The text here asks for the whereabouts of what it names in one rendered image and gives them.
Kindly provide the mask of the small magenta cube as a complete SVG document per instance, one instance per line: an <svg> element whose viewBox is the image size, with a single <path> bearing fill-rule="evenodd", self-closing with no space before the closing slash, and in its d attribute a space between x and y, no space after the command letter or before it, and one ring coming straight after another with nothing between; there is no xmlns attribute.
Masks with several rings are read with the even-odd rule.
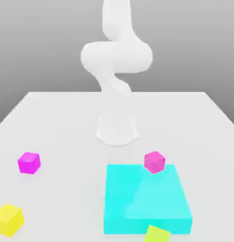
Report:
<svg viewBox="0 0 234 242"><path fill-rule="evenodd" d="M37 153L25 152L17 162L21 173L34 174L41 166L40 156Z"/></svg>

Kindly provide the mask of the small yellow cube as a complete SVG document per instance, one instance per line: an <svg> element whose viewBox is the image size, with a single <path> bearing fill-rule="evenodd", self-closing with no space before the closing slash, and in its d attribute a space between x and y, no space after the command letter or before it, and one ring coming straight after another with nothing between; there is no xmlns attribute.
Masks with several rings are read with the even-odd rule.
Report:
<svg viewBox="0 0 234 242"><path fill-rule="evenodd" d="M22 209L10 204L0 208L0 234L12 237L23 223Z"/></svg>

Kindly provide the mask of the small pink cube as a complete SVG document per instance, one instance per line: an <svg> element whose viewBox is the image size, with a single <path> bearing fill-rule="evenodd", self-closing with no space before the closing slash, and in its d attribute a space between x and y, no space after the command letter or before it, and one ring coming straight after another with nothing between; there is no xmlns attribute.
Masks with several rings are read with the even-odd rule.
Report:
<svg viewBox="0 0 234 242"><path fill-rule="evenodd" d="M145 154L144 167L151 174L161 172L165 169L165 158L157 151Z"/></svg>

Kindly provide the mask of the large cyan box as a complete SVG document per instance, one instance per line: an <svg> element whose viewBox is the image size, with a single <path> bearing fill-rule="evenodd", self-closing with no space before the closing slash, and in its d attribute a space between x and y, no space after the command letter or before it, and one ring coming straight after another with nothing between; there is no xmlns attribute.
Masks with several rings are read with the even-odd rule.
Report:
<svg viewBox="0 0 234 242"><path fill-rule="evenodd" d="M192 214L175 165L151 174L141 164L106 167L104 234L145 234L156 226L189 234Z"/></svg>

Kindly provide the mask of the small yellow-green cube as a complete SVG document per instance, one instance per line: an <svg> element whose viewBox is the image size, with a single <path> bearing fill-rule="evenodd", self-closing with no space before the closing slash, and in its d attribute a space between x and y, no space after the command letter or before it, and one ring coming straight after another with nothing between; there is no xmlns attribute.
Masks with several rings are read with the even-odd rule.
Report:
<svg viewBox="0 0 234 242"><path fill-rule="evenodd" d="M149 225L144 237L144 242L169 242L169 239L169 231Z"/></svg>

